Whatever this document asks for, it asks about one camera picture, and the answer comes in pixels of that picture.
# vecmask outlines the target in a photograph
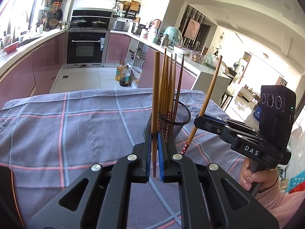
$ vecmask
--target hand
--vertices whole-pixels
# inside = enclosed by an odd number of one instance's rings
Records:
[[[240,170],[239,184],[246,190],[250,190],[253,182],[262,183],[258,191],[272,187],[278,179],[278,170],[263,170],[253,173],[250,170],[251,160],[245,157]]]

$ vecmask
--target oven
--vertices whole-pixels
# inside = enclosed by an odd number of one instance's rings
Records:
[[[107,30],[69,30],[65,68],[103,67],[109,35]]]

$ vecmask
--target silver screw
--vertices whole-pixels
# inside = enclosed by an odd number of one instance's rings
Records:
[[[181,158],[182,158],[182,155],[179,153],[176,153],[173,155],[173,159],[175,159],[175,160],[180,160]]]
[[[91,166],[92,171],[99,171],[101,169],[101,166],[99,164],[94,164]]]
[[[209,169],[210,170],[218,170],[218,165],[217,164],[210,164]]]
[[[127,159],[128,159],[129,161],[134,161],[134,160],[137,159],[137,155],[130,154],[130,155],[128,155]]]

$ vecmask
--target countertop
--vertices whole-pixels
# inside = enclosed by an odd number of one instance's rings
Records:
[[[115,31],[115,30],[111,30],[110,32],[111,33],[118,33],[118,34],[128,35],[128,36],[130,36],[130,37],[132,37],[132,38],[134,38],[134,39],[144,43],[145,45],[148,45],[151,48],[154,48],[155,50],[157,50],[157,51],[159,51],[161,53],[164,53],[164,49],[165,48],[163,46],[159,46],[159,45],[157,45],[157,44],[155,44],[153,42],[148,41],[147,39],[140,38],[139,36],[134,35],[132,33],[124,32],[124,31]],[[170,56],[171,54],[175,54],[175,52],[173,50],[167,49],[166,55]],[[181,63],[181,61],[182,61],[182,55],[181,54],[177,54],[177,61],[179,63]],[[196,75],[199,75],[201,72],[210,73],[212,75],[214,75],[214,73],[215,73],[215,70],[209,68],[208,66],[198,64],[198,63],[192,61],[187,56],[184,57],[184,66],[185,66],[185,68],[189,69],[191,72],[195,73]],[[230,79],[229,77],[227,77],[225,74],[223,74],[221,72],[218,73],[218,76]]]
[[[15,62],[17,62],[20,58],[22,58],[25,54],[29,53],[35,47],[43,44],[47,40],[63,33],[65,29],[53,29],[48,32],[42,32],[42,36],[33,40],[32,42],[17,48],[16,51],[11,52],[9,54],[3,53],[3,56],[0,57],[0,76]]]

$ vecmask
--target pink sweater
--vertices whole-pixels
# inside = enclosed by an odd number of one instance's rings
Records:
[[[255,198],[277,218],[280,228],[283,228],[304,201],[305,191],[282,194],[278,182],[267,191],[257,194]]]

